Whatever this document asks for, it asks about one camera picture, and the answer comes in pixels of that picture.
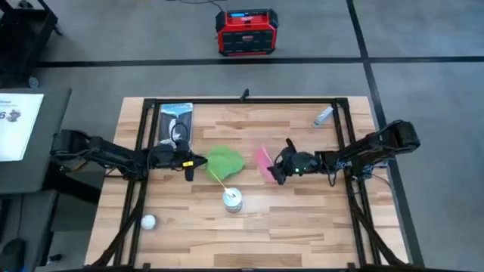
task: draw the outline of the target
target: pink object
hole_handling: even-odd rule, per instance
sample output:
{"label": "pink object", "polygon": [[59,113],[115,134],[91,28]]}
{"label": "pink object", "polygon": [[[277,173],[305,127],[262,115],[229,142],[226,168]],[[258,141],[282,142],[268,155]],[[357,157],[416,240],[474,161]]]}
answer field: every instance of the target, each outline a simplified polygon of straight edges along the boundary
{"label": "pink object", "polygon": [[269,183],[277,183],[274,177],[272,177],[271,172],[267,170],[267,168],[269,166],[273,166],[274,163],[264,147],[256,149],[254,152],[254,159],[256,159],[257,166],[259,167],[260,173],[264,177],[265,181]]}

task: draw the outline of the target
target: black shelf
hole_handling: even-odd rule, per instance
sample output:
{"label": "black shelf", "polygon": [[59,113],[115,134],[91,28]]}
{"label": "black shelf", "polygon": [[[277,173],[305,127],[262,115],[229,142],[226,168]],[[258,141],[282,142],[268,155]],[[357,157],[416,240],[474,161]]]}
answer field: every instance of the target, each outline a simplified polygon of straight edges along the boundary
{"label": "black shelf", "polygon": [[24,86],[57,25],[57,17],[48,6],[14,9],[0,0],[4,12],[0,18],[0,88]]}

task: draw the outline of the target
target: gray concrete floor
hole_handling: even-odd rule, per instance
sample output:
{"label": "gray concrete floor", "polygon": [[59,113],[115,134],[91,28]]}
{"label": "gray concrete floor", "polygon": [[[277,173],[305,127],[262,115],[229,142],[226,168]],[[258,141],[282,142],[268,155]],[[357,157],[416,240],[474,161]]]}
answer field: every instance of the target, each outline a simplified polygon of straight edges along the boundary
{"label": "gray concrete floor", "polygon": [[[45,61],[220,58],[213,19],[218,10],[212,5],[164,0],[47,3],[66,35],[52,36]],[[270,57],[359,57],[344,0],[228,0],[221,5],[279,13],[278,49]],[[484,55],[480,0],[355,0],[355,7],[371,56]],[[372,68],[387,120],[413,122],[422,141],[417,152],[398,161],[426,265],[484,270],[484,144],[479,139],[484,133],[484,63]],[[65,128],[109,140],[126,96],[239,95],[245,88],[253,95],[369,95],[361,64],[49,68],[37,69],[36,75],[43,88],[73,89]],[[99,183],[102,173],[93,169],[84,175]],[[61,205],[75,204],[68,199]],[[92,225],[95,207],[60,210],[56,227],[72,233],[62,232],[51,252],[76,256],[67,266],[79,267],[84,231]]]}

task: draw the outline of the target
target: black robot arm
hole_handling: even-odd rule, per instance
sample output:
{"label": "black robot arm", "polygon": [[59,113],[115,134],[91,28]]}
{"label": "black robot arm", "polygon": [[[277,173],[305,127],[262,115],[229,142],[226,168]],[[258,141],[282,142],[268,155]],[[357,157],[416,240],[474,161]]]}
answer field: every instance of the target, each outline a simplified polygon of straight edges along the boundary
{"label": "black robot arm", "polygon": [[396,120],[377,132],[338,151],[316,151],[314,155],[297,152],[293,142],[286,139],[282,158],[268,170],[280,185],[287,176],[329,174],[349,167],[358,178],[369,178],[375,164],[402,153],[410,153],[420,146],[417,133],[410,122]]}
{"label": "black robot arm", "polygon": [[81,131],[63,130],[54,135],[51,158],[72,171],[87,162],[117,168],[130,181],[143,181],[149,169],[183,169],[185,179],[193,181],[195,168],[206,163],[206,159],[194,154],[185,140],[178,140],[175,145],[176,148],[159,144],[151,149],[134,151]]}

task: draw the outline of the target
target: green cloth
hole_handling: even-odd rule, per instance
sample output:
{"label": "green cloth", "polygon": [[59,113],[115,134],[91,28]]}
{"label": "green cloth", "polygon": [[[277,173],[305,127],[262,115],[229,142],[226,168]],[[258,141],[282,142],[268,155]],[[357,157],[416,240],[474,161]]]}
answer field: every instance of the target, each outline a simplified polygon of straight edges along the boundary
{"label": "green cloth", "polygon": [[206,173],[214,181],[217,181],[217,179],[213,174],[215,174],[220,181],[223,181],[229,175],[240,172],[245,164],[244,158],[239,152],[233,151],[226,146],[212,148],[205,157],[208,161],[206,163]]}

